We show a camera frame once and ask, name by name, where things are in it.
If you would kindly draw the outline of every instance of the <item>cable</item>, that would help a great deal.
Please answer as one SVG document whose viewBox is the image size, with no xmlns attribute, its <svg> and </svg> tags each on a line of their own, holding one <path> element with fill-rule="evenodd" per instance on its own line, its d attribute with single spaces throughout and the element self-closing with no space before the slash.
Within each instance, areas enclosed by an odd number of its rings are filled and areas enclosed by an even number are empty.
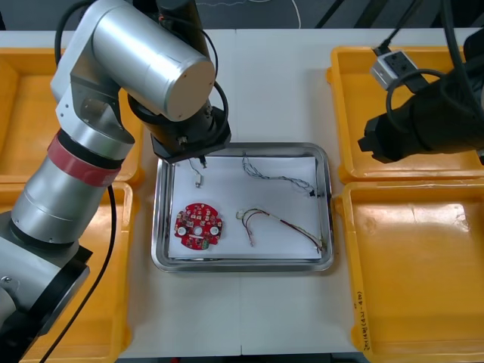
<svg viewBox="0 0 484 363">
<path fill-rule="evenodd" d="M 80 3 L 77 3 L 77 4 L 71 6 L 68 9 L 69 15 L 71 15 L 75 10 L 77 10 L 79 8 L 79 7 L 76 7 L 76 5 L 79 5 L 79 4 Z M 60 39 L 61 39 L 61 36 L 62 36 L 62 32 L 64 31 L 64 26 L 67 22 L 64 19 L 65 15 L 63 15 L 62 19 L 61 19 L 63 26 L 57 27 L 57 31 L 56 31 L 56 35 L 55 35 L 56 42 L 54 44 L 54 54 L 55 54 L 55 63 L 56 64 L 59 64 L 59 60 L 61 59 L 61 41 L 60 41 Z M 111 259 L 111 256 L 112 256 L 113 250 L 114 250 L 114 241 L 116 240 L 116 221 L 117 221 L 116 199 L 114 197 L 114 189 L 113 189 L 112 185 L 109 185 L 107 187 L 107 193 L 109 194 L 109 201 L 110 201 L 110 206 L 111 206 L 111 234 L 110 234 L 110 239 L 109 239 L 109 247 L 107 248 L 107 253 L 106 253 L 106 257 L 104 259 L 103 265 L 101 266 L 101 270 L 99 271 L 99 274 L 96 277 L 96 280 L 91 285 L 91 288 L 89 289 L 88 293 L 84 296 L 84 299 L 82 300 L 82 302 L 79 304 L 79 307 L 74 312 L 74 314 L 71 317 L 71 319 L 69 320 L 69 322 L 66 324 L 64 329 L 60 332 L 60 334 L 57 336 L 56 340 L 52 343 L 51 347 L 47 350 L 47 352 L 44 354 L 44 356 L 39 361 L 39 363 L 45 363 L 47 361 L 48 357 L 52 354 L 52 352 L 55 350 L 55 348 L 59 345 L 62 338 L 64 338 L 67 331 L 72 326 L 72 324 L 76 320 L 77 316 L 80 314 L 80 312 L 84 308 L 85 304 L 89 301 L 89 298 L 91 297 L 91 295 L 94 293 L 94 291 L 98 287 L 99 282 L 103 278 L 104 273 L 107 269 L 107 266 L 109 265 L 109 261 Z"/>
<path fill-rule="evenodd" d="M 212 39 L 209 37 L 209 35 L 206 33 L 205 30 L 203 30 L 202 28 L 190 23 L 189 21 L 186 21 L 186 20 L 183 20 L 183 19 L 178 19 L 177 17 L 170 17 L 170 16 L 166 16 L 166 15 L 160 15 L 160 18 L 158 19 L 159 21 L 163 21 L 163 20 L 171 20 L 171 21 L 175 21 L 177 23 L 181 23 L 181 24 L 184 24 L 184 25 L 187 25 L 187 26 L 190 26 L 191 28 L 195 29 L 195 30 L 198 30 L 200 33 L 203 34 L 203 36 L 205 36 L 206 40 L 208 41 L 208 43 L 210 43 L 210 46 L 212 47 L 212 50 L 213 50 L 213 56 L 215 57 L 215 78 L 217 79 L 217 76 L 219 74 L 219 55 L 217 54 L 217 50 L 215 49 L 215 46 L 212 42 Z"/>
<path fill-rule="evenodd" d="M 480 104 L 476 101 L 474 97 L 469 77 L 467 77 L 464 62 L 462 62 L 461 52 L 459 51 L 457 39 L 455 38 L 454 19 L 452 18 L 450 1 L 442 0 L 441 7 L 442 9 L 440 11 L 440 17 L 442 21 L 442 26 L 444 28 L 448 51 L 451 55 L 452 64 L 454 65 L 455 76 L 461 86 L 461 90 L 464 93 L 464 96 L 469 100 L 472 110 L 476 113 L 480 120 L 484 122 L 484 113 Z"/>
<path fill-rule="evenodd" d="M 426 68 L 422 68 L 420 70 L 412 70 L 409 71 L 403 75 L 401 75 L 399 78 L 397 78 L 395 81 L 393 81 L 386 93 L 386 115 L 388 116 L 388 120 L 390 123 L 395 127 L 397 130 L 403 133 L 408 133 L 410 132 L 408 129 L 406 129 L 404 126 L 399 125 L 396 121 L 395 118 L 393 117 L 393 110 L 392 110 L 392 96 L 393 92 L 407 79 L 416 76 L 417 74 L 430 74 L 431 76 L 439 77 L 442 78 L 445 76 L 444 73 L 439 72 L 438 70 L 429 70 Z"/>
<path fill-rule="evenodd" d="M 384 52 L 386 49 L 388 49 L 390 42 L 392 39 L 396 36 L 396 34 L 402 29 L 402 27 L 410 20 L 412 15 L 415 13 L 415 11 L 420 7 L 422 4 L 423 0 L 412 0 L 410 6 L 407 8 L 405 13 L 403 13 L 402 17 L 400 20 L 397 22 L 395 29 L 392 31 L 392 33 L 386 38 L 385 40 L 382 41 L 380 45 L 378 45 L 375 49 L 380 50 Z"/>
<path fill-rule="evenodd" d="M 301 29 L 301 15 L 299 14 L 299 8 L 297 7 L 296 0 L 291 0 L 293 2 L 294 10 L 296 11 L 297 23 L 299 26 L 297 29 Z"/>
<path fill-rule="evenodd" d="M 242 157 L 242 167 L 248 176 L 251 176 L 255 179 L 264 179 L 264 180 L 285 180 L 286 182 L 291 182 L 299 189 L 302 189 L 306 193 L 309 193 L 309 196 L 314 197 L 316 195 L 315 188 L 310 185 L 307 181 L 298 178 L 288 178 L 287 176 L 267 176 L 263 175 L 252 163 L 249 161 L 249 157 L 244 154 Z"/>
<path fill-rule="evenodd" d="M 249 241 L 250 241 L 250 246 L 254 247 L 255 244 L 254 244 L 254 240 L 253 240 L 253 232 L 249 228 L 249 220 L 253 216 L 258 215 L 258 214 L 263 214 L 265 216 L 272 217 L 272 218 L 276 219 L 278 222 L 282 223 L 283 225 L 286 225 L 287 227 L 289 227 L 289 228 L 293 229 L 294 231 L 296 231 L 296 232 L 304 235 L 305 237 L 307 237 L 316 246 L 316 249 L 318 250 L 319 253 L 324 251 L 324 241 L 322 240 L 322 238 L 317 238 L 315 235 L 307 232 L 304 228 L 301 228 L 298 225 L 294 225 L 292 223 L 284 221 L 283 219 L 275 216 L 274 214 L 266 212 L 265 210 L 260 209 L 260 208 L 250 208 L 250 209 L 246 210 L 245 212 L 239 211 L 235 215 L 235 218 L 242 221 L 242 225 L 246 229 L 247 236 L 249 237 Z"/>
<path fill-rule="evenodd" d="M 217 6 L 235 6 L 235 5 L 244 5 L 247 2 L 255 2 L 256 4 L 262 4 L 264 2 L 270 2 L 271 0 L 243 0 L 242 2 L 216 2 L 215 4 L 210 4 L 209 2 L 198 2 L 197 5 L 204 5 L 209 6 L 211 8 L 216 8 Z"/>
<path fill-rule="evenodd" d="M 76 10 L 79 10 L 80 8 L 83 8 L 85 6 L 89 6 L 93 2 L 94 2 L 93 0 L 85 0 L 82 2 L 77 2 L 71 5 L 60 18 L 59 23 L 57 24 L 57 29 L 55 30 L 55 38 L 54 38 L 54 56 L 55 56 L 56 64 L 59 64 L 59 61 L 61 60 L 62 32 L 66 27 L 67 21 L 69 20 L 71 15 L 74 14 Z"/>
<path fill-rule="evenodd" d="M 94 293 L 94 291 L 96 290 L 96 287 L 98 287 L 99 282 L 103 278 L 104 273 L 107 269 L 111 255 L 113 254 L 113 250 L 114 250 L 114 240 L 116 239 L 116 219 L 117 219 L 117 217 L 116 217 L 116 200 L 114 199 L 114 190 L 113 190 L 112 185 L 107 187 L 107 193 L 109 194 L 109 201 L 110 201 L 110 205 L 111 205 L 111 236 L 110 236 L 110 240 L 109 240 L 109 247 L 108 247 L 107 253 L 106 253 L 106 258 L 104 259 L 104 263 L 101 267 L 101 270 L 99 271 L 98 277 L 96 278 L 93 285 L 91 286 L 91 289 L 89 289 L 89 292 L 85 295 L 84 300 L 80 303 L 76 312 L 74 312 L 74 315 L 72 316 L 72 318 L 69 320 L 69 322 L 64 327 L 64 329 L 60 332 L 57 339 L 52 343 L 51 347 L 44 354 L 44 356 L 42 357 L 42 359 L 40 360 L 39 363 L 44 363 L 45 361 L 47 361 L 49 355 L 54 351 L 54 349 L 57 347 L 57 345 L 61 342 L 62 338 L 64 338 L 64 335 L 66 335 L 70 326 L 76 320 L 77 316 L 82 311 L 82 308 L 84 308 L 84 305 L 88 302 L 92 293 Z"/>
</svg>

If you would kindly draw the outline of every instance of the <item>colored wires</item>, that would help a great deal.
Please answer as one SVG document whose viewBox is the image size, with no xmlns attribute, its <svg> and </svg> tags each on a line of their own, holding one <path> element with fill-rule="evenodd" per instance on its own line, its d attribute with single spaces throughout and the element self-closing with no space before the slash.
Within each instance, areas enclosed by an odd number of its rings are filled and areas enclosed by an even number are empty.
<svg viewBox="0 0 484 363">
<path fill-rule="evenodd" d="M 254 239 L 253 239 L 253 232 L 249 228 L 249 220 L 251 220 L 252 217 L 256 215 L 263 215 L 267 217 L 272 217 L 273 219 L 276 219 L 278 222 L 282 223 L 283 225 L 286 225 L 287 227 L 293 229 L 294 231 L 302 234 L 303 236 L 307 237 L 316 247 L 319 253 L 324 251 L 324 240 L 322 238 L 317 238 L 315 235 L 307 232 L 304 228 L 299 227 L 298 225 L 294 225 L 292 223 L 289 223 L 288 221 L 284 221 L 283 219 L 275 216 L 274 214 L 271 214 L 269 212 L 266 212 L 263 209 L 260 208 L 250 208 L 248 210 L 240 211 L 237 212 L 235 217 L 242 221 L 242 225 L 245 227 L 245 230 L 247 232 L 247 236 L 249 237 L 250 241 L 250 246 L 254 247 Z"/>
<path fill-rule="evenodd" d="M 287 176 L 267 176 L 263 175 L 252 163 L 249 161 L 249 157 L 244 154 L 242 158 L 242 167 L 244 171 L 249 176 L 252 176 L 255 179 L 264 179 L 264 180 L 285 180 L 286 182 L 293 183 L 296 187 L 305 191 L 309 194 L 310 197 L 314 197 L 316 195 L 315 188 L 310 185 L 307 181 L 298 178 L 289 178 Z"/>
</svg>

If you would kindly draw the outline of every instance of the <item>white tabletop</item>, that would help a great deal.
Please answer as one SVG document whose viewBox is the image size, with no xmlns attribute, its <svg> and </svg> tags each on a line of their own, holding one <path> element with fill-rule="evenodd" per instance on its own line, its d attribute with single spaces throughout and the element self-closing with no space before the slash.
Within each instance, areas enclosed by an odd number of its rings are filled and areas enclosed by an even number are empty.
<svg viewBox="0 0 484 363">
<path fill-rule="evenodd" d="M 458 30 L 463 42 L 471 29 Z M 325 70 L 338 45 L 377 45 L 384 29 L 213 30 L 232 141 L 306 141 L 330 159 L 341 192 L 336 121 Z M 0 47 L 51 47 L 53 32 L 0 32 Z M 444 45 L 440 29 L 402 30 L 393 45 Z M 219 100 L 213 103 L 220 106 Z M 150 257 L 157 158 L 146 133 L 130 271 L 133 340 L 122 358 L 350 352 L 352 303 L 342 224 L 325 273 L 171 275 Z"/>
</svg>

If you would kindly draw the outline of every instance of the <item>stainless steel tray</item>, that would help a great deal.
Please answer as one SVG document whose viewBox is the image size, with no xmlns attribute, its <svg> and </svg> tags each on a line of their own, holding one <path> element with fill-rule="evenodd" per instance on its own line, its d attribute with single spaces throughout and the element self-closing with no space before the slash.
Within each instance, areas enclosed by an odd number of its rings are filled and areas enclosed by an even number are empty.
<svg viewBox="0 0 484 363">
<path fill-rule="evenodd" d="M 169 258 L 170 222 L 172 217 L 175 167 L 158 162 L 154 203 L 151 256 L 154 264 L 167 272 L 241 272 L 241 271 L 323 271 L 333 264 L 334 233 L 331 218 L 331 186 L 326 153 L 317 145 L 307 143 L 232 143 L 210 157 L 314 157 L 320 232 L 326 250 L 320 259 L 172 259 Z"/>
</svg>

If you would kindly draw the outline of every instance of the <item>red circuit board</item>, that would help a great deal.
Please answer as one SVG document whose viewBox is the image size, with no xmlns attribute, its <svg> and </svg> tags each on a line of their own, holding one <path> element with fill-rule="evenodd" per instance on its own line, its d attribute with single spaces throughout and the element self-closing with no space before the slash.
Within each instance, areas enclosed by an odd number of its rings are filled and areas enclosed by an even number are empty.
<svg viewBox="0 0 484 363">
<path fill-rule="evenodd" d="M 206 250 L 217 244 L 222 234 L 219 213 L 208 204 L 190 204 L 176 215 L 175 236 L 192 250 Z"/>
</svg>

